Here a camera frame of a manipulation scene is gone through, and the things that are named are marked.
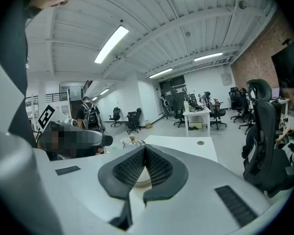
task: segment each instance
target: television screen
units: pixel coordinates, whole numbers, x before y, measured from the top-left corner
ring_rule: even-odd
[[[271,57],[280,87],[294,88],[294,43]]]

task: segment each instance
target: staircase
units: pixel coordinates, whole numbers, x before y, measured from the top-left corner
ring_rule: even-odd
[[[76,119],[77,111],[82,104],[83,104],[82,100],[71,101],[71,114],[73,119],[77,120]]]

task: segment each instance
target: backpack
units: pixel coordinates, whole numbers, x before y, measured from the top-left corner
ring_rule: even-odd
[[[97,116],[96,116],[96,106],[92,104],[91,108],[88,107],[87,104],[82,104],[84,109],[84,119],[83,124],[85,127],[85,130],[88,130],[88,127],[90,125],[94,125],[97,122]]]

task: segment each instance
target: person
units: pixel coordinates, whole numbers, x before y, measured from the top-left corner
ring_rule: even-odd
[[[37,147],[28,121],[25,97],[27,91],[26,63],[28,46],[25,24],[46,7],[64,5],[68,0],[14,0],[0,15],[0,64],[18,90],[24,95],[9,127],[9,132]]]
[[[166,100],[165,96],[163,94],[161,94],[160,96],[160,101],[161,101],[161,105],[163,108],[163,114],[165,115],[165,118],[168,119],[169,116],[169,111],[168,111],[168,106],[169,106],[169,102]]]
[[[85,129],[85,124],[87,124],[87,129],[89,130],[95,130],[99,128],[99,124],[98,124],[98,118],[97,115],[100,114],[100,111],[98,109],[98,107],[96,105],[94,105],[89,97],[85,96],[82,98],[83,104],[78,108],[77,111],[77,125],[80,129]],[[85,113],[87,113],[88,109],[94,109],[96,114],[94,114],[93,119],[85,119]]]

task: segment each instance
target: railing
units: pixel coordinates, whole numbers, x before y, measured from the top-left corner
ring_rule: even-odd
[[[46,94],[46,103],[53,103],[53,102],[67,101],[67,100],[68,100],[67,92]]]
[[[46,103],[67,101],[67,92],[46,94]],[[38,96],[33,97],[34,105],[38,105]],[[25,106],[31,106],[31,96],[25,99]]]
[[[87,80],[84,87],[81,89],[82,90],[82,97],[84,96],[84,94],[86,93],[87,89],[90,87],[90,85],[92,84],[91,80]]]

